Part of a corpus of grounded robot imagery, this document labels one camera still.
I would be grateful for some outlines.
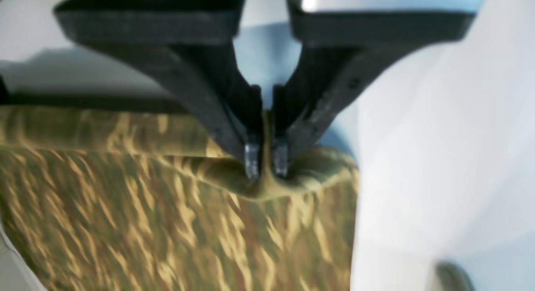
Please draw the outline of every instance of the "black clamp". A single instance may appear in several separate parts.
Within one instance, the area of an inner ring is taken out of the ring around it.
[[[66,36],[152,77],[223,150],[260,176],[262,99],[237,68],[232,39],[245,0],[67,0]],[[432,43],[463,38],[473,13],[305,13],[287,0],[300,61],[273,90],[273,169],[314,146],[386,68]]]

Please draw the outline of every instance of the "camouflage padding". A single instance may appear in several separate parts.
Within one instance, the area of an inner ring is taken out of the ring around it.
[[[50,290],[349,289],[359,173],[338,151],[250,183],[190,115],[3,106],[0,177]]]

